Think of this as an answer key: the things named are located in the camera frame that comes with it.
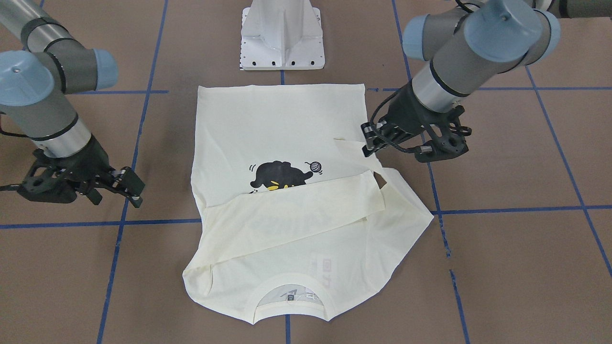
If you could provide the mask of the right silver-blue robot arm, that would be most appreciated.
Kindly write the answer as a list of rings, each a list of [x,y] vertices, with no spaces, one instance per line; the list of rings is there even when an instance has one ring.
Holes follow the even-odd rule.
[[[115,169],[67,95],[116,85],[111,53],[88,49],[31,0],[3,0],[1,24],[24,49],[1,53],[0,104],[35,144],[35,162],[21,183],[2,186],[28,201],[69,204],[83,195],[98,205],[106,189],[142,204],[145,184],[129,166]]]

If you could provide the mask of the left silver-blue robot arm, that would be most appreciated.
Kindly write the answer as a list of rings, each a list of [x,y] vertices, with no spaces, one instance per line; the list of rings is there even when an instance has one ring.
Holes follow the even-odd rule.
[[[361,125],[365,157],[386,147],[419,162],[468,152],[461,101],[498,74],[533,65],[560,41],[560,18],[610,17],[609,0],[469,0],[414,17],[404,54],[426,65],[382,102],[387,113]]]

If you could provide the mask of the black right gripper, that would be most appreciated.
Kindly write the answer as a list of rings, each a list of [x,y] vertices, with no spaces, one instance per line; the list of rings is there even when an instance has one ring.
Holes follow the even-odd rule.
[[[55,165],[61,169],[79,194],[89,194],[95,188],[109,189],[128,197],[135,208],[142,205],[141,194],[145,183],[129,166],[115,170],[109,164],[109,156],[98,139],[92,135],[82,150],[69,157],[56,158]]]

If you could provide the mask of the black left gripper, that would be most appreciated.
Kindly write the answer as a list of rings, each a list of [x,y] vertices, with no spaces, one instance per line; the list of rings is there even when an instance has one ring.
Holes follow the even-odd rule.
[[[366,140],[361,148],[364,157],[370,157],[379,150],[387,148],[388,144],[400,144],[426,131],[417,117],[417,110],[420,108],[428,109],[419,101],[413,82],[409,81],[390,99],[388,112],[382,117],[382,122],[361,124]]]

